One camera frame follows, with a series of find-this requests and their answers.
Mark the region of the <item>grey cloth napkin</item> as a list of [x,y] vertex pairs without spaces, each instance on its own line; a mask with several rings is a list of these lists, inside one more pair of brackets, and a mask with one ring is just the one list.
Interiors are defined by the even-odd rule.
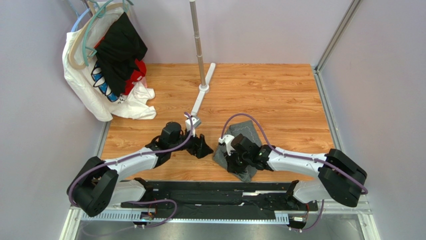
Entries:
[[228,155],[225,145],[217,145],[213,160],[227,173],[233,174],[245,183],[252,181],[257,169],[251,166],[245,159],[257,153],[262,145],[258,132],[252,120],[231,124],[228,126],[226,135],[231,135],[237,140],[234,152]]

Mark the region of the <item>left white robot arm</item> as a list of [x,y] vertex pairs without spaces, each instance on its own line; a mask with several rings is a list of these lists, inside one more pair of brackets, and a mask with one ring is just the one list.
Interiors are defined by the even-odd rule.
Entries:
[[142,149],[114,159],[89,158],[69,185],[66,193],[70,203],[81,208],[88,216],[95,217],[108,206],[126,202],[146,202],[150,191],[148,183],[128,177],[136,173],[160,167],[173,152],[187,151],[202,159],[214,151],[207,145],[203,134],[196,135],[189,123],[185,130],[177,122],[168,122],[160,135]]

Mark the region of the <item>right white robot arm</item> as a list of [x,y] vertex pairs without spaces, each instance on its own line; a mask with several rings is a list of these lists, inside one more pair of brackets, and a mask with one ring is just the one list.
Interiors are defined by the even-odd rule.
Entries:
[[225,147],[223,155],[230,173],[241,173],[250,166],[312,177],[310,181],[293,181],[287,190],[287,195],[300,203],[332,199],[355,208],[360,196],[368,192],[364,186],[367,172],[339,149],[318,154],[289,151],[269,144],[258,146],[242,134],[226,134],[218,144]]

